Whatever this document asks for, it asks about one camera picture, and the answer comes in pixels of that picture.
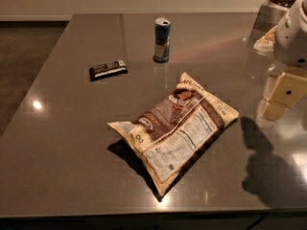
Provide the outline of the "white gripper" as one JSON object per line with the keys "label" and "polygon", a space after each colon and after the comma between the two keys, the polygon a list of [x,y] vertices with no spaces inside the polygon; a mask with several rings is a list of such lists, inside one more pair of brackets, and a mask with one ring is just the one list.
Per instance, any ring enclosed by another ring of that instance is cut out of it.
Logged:
{"label": "white gripper", "polygon": [[[296,0],[277,24],[273,51],[287,65],[307,66],[307,0]],[[269,121],[279,120],[307,93],[307,79],[282,72],[266,80],[258,115]]]}

